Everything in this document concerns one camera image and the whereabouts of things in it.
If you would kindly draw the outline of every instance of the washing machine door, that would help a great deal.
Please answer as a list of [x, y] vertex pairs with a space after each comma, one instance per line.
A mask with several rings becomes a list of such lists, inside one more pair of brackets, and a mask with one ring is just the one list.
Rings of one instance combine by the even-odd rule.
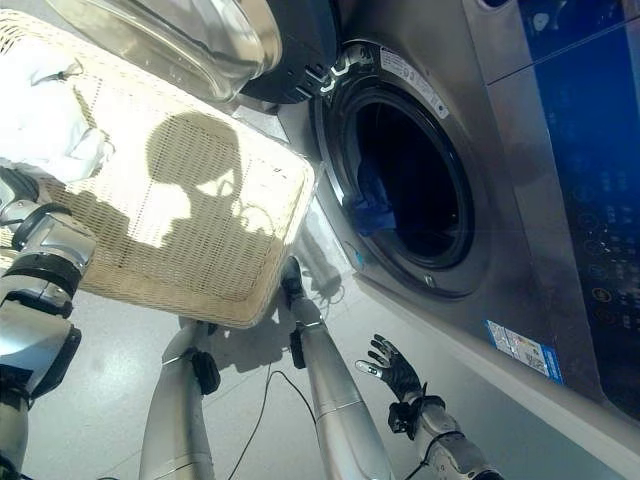
[[338, 55], [329, 0], [47, 0], [73, 27], [207, 102], [316, 94]]

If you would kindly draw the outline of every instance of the white label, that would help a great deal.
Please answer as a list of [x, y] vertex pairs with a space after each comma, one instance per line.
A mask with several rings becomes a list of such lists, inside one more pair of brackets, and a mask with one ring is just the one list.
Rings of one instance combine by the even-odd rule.
[[487, 320], [487, 326], [498, 350], [512, 356], [516, 360], [520, 360], [525, 365], [529, 365], [543, 375], [549, 376], [549, 369], [544, 358], [542, 345], [490, 320]]
[[380, 49], [380, 66], [383, 70], [387, 72], [391, 72], [394, 75], [402, 78], [409, 85], [415, 88], [422, 98], [424, 98], [429, 105], [434, 109], [436, 115], [440, 117], [440, 119], [445, 119], [449, 116], [449, 109], [444, 104], [442, 99], [438, 96], [438, 94], [433, 90], [429, 82], [427, 82], [422, 76], [417, 72], [415, 68], [405, 62], [398, 55], [393, 53], [386, 48]]

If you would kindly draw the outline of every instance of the silver metal arm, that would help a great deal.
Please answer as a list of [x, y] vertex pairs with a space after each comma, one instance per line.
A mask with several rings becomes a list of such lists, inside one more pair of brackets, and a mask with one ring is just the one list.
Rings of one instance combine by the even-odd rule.
[[27, 412], [56, 388], [80, 344], [66, 318], [96, 241], [64, 207], [36, 203], [35, 182], [0, 168], [0, 224], [19, 252], [0, 278], [0, 479], [19, 477]]
[[307, 298], [291, 305], [309, 371], [316, 431], [327, 478], [391, 480], [387, 452], [347, 366]]
[[421, 462], [439, 480], [500, 480], [482, 452], [462, 433], [439, 397], [426, 397], [416, 420], [414, 442]]
[[140, 480], [213, 480], [203, 394], [220, 378], [208, 352], [213, 325], [186, 321], [162, 356], [142, 444]]

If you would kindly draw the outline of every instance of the blue control panel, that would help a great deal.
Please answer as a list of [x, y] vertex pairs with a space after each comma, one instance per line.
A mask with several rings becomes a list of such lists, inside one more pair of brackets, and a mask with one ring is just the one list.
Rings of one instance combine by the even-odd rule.
[[640, 65], [621, 4], [520, 2], [602, 387], [640, 418]]

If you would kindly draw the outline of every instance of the gray appliance surface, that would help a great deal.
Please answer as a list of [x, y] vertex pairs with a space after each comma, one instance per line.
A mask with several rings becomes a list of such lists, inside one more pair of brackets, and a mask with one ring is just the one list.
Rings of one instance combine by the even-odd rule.
[[[328, 175], [320, 182], [319, 197], [354, 268], [425, 311], [487, 342], [491, 341], [487, 321], [491, 321], [526, 337], [522, 339], [525, 342], [531, 339], [555, 349], [561, 369], [561, 378], [555, 380], [604, 402], [588, 323], [571, 301], [580, 295], [575, 269], [561, 265], [553, 273], [541, 275], [545, 262], [555, 262], [556, 258], [541, 259], [540, 252], [532, 252], [532, 238], [526, 231], [530, 225], [523, 223], [462, 1], [337, 3], [342, 40], [347, 46], [367, 42], [395, 52], [428, 82], [446, 105], [449, 115], [441, 118], [419, 83], [411, 83], [402, 75], [380, 73], [383, 82], [410, 95], [432, 119], [437, 119], [439, 128], [450, 139], [466, 172], [475, 220], [469, 252], [458, 264], [429, 269], [409, 267], [405, 262], [399, 267], [401, 262], [392, 255], [381, 254], [370, 239], [352, 226], [342, 198], [348, 192], [338, 178], [339, 172], [336, 173], [342, 168], [343, 159], [332, 152], [331, 135], [324, 143], [317, 141], [315, 132], [331, 133], [332, 128], [328, 125], [331, 122], [318, 112], [341, 93], [316, 100], [315, 104], [284, 107], [280, 119], [293, 147], [311, 158], [327, 160]], [[558, 189], [547, 193], [551, 199], [557, 199]], [[561, 259], [562, 252], [571, 249], [565, 223], [558, 215], [551, 226], [557, 230], [561, 244], [557, 256]], [[544, 243], [538, 248], [544, 251]], [[568, 297], [563, 304], [565, 310], [552, 311], [551, 304], [557, 304], [557, 299], [564, 295]], [[561, 314], [576, 319], [570, 329], [559, 331], [554, 327], [554, 316]], [[522, 355], [520, 360], [532, 368], [540, 367], [535, 358]]]

